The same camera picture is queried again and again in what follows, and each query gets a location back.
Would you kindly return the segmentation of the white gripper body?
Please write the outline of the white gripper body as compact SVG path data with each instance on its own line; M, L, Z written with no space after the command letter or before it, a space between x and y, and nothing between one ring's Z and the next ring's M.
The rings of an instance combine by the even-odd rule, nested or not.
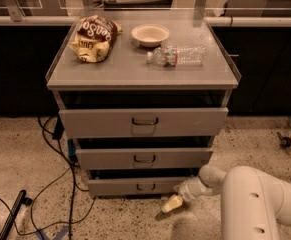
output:
M178 194L186 201L191 202L206 191L206 187L198 177L192 177L185 180L178 187Z

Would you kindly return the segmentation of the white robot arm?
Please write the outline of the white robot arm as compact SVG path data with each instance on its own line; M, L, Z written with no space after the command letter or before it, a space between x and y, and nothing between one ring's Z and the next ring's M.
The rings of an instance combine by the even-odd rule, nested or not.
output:
M291 226L291 184L249 166L203 166L176 186L162 211L215 195L221 197L222 240L280 240L278 226Z

